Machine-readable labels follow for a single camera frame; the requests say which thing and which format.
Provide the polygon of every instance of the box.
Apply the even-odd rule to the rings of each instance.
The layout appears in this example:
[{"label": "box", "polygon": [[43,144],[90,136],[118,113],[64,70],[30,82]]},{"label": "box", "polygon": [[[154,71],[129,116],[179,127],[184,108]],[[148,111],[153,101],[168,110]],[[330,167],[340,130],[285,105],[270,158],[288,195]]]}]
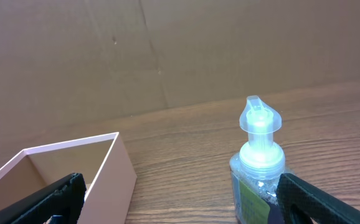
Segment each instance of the box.
[{"label": "box", "polygon": [[67,174],[87,185],[78,223],[124,223],[136,183],[119,133],[23,149],[0,168],[0,210]]}]

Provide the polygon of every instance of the clear plastic bottle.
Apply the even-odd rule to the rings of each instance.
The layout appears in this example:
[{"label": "clear plastic bottle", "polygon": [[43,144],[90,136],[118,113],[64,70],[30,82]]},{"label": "clear plastic bottle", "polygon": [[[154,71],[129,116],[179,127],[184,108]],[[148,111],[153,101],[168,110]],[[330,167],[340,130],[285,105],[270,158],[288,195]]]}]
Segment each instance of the clear plastic bottle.
[{"label": "clear plastic bottle", "polygon": [[235,215],[241,224],[283,224],[276,189],[285,167],[282,148],[273,133],[281,116],[258,96],[248,96],[240,127],[249,141],[230,160]]}]

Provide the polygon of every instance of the pump dispenser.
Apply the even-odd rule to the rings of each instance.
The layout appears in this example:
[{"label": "pump dispenser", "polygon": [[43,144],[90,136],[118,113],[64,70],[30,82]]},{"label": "pump dispenser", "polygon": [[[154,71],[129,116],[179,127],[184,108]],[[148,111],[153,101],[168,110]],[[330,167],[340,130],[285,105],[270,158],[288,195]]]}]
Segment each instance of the pump dispenser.
[{"label": "pump dispenser", "polygon": [[283,224],[275,193],[280,175],[288,172],[282,148],[273,133],[282,119],[258,96],[248,96],[240,127],[248,132],[239,153],[230,160],[235,214],[240,224]]}]

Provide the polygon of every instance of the wall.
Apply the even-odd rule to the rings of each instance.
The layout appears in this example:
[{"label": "wall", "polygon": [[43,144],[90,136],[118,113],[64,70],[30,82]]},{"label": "wall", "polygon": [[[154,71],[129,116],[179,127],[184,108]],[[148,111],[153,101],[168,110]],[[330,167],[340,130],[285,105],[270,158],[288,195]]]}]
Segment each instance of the wall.
[{"label": "wall", "polygon": [[360,1],[0,0],[0,134],[360,77]]}]

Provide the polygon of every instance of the green label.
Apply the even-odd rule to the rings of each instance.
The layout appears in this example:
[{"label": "green label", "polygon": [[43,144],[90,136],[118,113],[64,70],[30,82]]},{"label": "green label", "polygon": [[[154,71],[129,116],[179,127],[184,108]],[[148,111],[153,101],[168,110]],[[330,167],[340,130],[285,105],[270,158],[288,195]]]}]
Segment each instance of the green label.
[{"label": "green label", "polygon": [[240,183],[242,217],[248,224],[267,224],[270,206],[242,181]]}]

